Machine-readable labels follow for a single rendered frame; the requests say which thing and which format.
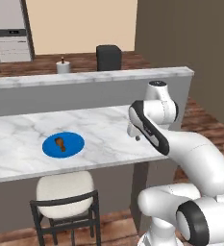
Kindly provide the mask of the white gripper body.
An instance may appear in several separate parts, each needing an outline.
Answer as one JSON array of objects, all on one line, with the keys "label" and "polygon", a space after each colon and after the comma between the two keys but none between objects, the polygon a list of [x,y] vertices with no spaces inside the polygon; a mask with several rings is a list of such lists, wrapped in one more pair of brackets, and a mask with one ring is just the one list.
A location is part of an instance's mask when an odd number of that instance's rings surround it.
[{"label": "white gripper body", "polygon": [[127,134],[130,137],[136,138],[137,135],[140,135],[140,130],[136,128],[132,123],[129,123],[127,127]]}]

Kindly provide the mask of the blue plate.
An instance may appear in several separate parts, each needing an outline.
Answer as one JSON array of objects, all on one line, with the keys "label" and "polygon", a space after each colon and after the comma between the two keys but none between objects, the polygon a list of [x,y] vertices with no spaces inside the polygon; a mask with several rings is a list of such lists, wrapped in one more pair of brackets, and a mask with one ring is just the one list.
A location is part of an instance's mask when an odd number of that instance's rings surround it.
[{"label": "blue plate", "polygon": [[[55,139],[61,137],[64,142],[65,151],[55,143]],[[65,159],[75,156],[85,147],[85,140],[78,134],[62,132],[48,136],[42,143],[42,151],[45,155],[56,159]]]}]

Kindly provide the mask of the brown chicken drumstick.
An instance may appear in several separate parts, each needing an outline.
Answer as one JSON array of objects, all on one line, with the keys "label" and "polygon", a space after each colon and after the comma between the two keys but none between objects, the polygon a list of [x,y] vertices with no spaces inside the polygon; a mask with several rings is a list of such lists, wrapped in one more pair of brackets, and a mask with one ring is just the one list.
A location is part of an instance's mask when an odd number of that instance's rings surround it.
[{"label": "brown chicken drumstick", "polygon": [[61,137],[57,137],[55,139],[55,143],[60,147],[60,149],[61,149],[62,152],[65,151],[64,142],[63,142],[63,139]]}]

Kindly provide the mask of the grey marble-topped dining island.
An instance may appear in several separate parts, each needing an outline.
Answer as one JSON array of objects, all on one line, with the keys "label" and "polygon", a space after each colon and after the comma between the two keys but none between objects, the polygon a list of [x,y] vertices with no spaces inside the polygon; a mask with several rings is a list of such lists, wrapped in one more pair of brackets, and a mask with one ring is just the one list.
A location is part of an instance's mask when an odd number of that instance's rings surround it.
[{"label": "grey marble-topped dining island", "polygon": [[[175,163],[145,138],[128,136],[128,108],[158,80],[183,109],[192,76],[187,67],[170,67],[1,77],[0,234],[33,226],[30,202],[41,176],[89,170],[103,214],[130,208],[148,184],[171,183]],[[80,135],[85,147],[69,158],[48,157],[42,143],[62,132]]]}]

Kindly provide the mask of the black square bin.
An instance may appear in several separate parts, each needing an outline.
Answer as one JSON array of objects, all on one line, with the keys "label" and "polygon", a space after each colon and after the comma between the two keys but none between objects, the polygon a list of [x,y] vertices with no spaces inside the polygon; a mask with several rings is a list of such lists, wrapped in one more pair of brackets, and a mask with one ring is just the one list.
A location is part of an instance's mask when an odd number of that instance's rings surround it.
[{"label": "black square bin", "polygon": [[98,71],[120,70],[122,53],[116,45],[98,45],[96,47],[96,60]]}]

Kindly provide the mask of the black chair with white cushion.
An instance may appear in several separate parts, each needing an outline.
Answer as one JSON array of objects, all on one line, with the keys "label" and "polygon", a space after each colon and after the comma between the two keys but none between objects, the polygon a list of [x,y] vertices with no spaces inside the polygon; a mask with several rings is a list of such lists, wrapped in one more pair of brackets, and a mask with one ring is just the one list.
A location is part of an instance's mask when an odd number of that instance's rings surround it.
[{"label": "black chair with white cushion", "polygon": [[39,246],[45,246],[46,234],[51,234],[58,246],[57,233],[63,231],[71,231],[71,246],[75,246],[74,230],[83,227],[90,228],[96,246],[101,246],[98,190],[88,171],[40,178],[37,199],[30,207]]}]

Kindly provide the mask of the white oven cabinet stack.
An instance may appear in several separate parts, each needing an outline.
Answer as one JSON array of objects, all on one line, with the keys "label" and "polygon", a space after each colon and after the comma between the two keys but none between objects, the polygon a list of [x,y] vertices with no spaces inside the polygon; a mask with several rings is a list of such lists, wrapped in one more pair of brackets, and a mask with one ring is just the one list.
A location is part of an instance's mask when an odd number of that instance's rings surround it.
[{"label": "white oven cabinet stack", "polygon": [[0,0],[0,62],[35,58],[26,0]]}]

